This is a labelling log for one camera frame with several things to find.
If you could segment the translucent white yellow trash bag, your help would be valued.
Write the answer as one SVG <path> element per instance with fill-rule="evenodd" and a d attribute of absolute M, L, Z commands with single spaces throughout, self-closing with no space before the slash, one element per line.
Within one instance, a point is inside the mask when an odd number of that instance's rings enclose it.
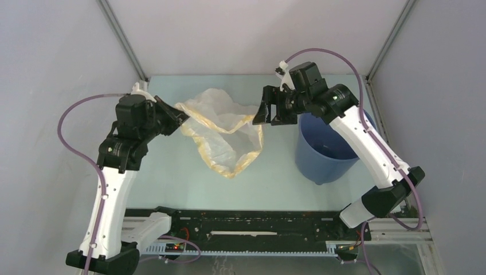
<path fill-rule="evenodd" d="M 253 124 L 257 106 L 241 105 L 226 91 L 210 88 L 175 107 L 189 115 L 182 134 L 193 139 L 202 160 L 216 173 L 234 178 L 261 154 L 262 126 Z"/>

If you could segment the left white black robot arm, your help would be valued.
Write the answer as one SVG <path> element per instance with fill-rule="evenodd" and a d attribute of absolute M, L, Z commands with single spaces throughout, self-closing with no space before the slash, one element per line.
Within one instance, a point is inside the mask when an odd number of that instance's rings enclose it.
<path fill-rule="evenodd" d="M 87 232 L 80 247 L 66 256 L 66 264 L 82 274 L 133 274 L 142 251 L 161 235 L 172 239 L 181 231 L 181 223 L 165 213 L 150 214 L 128 233 L 122 225 L 149 142 L 174 133 L 188 115 L 144 92 L 120 94 L 115 114 L 97 160 L 89 160 L 98 183 Z"/>

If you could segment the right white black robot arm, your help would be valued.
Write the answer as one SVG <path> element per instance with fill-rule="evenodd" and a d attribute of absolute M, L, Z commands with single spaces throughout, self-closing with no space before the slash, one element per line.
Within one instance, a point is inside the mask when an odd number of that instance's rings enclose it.
<path fill-rule="evenodd" d="M 265 86 L 254 125 L 297 124 L 300 114 L 320 118 L 353 149 L 371 174 L 375 186 L 346 206 L 333 224 L 334 234 L 349 239 L 356 227 L 372 218 L 384 218 L 424 179 L 419 166 L 410 167 L 384 143 L 368 124 L 359 100 L 343 84 L 328 87 L 314 62 L 290 69 L 285 61 L 275 70 L 281 83 Z"/>

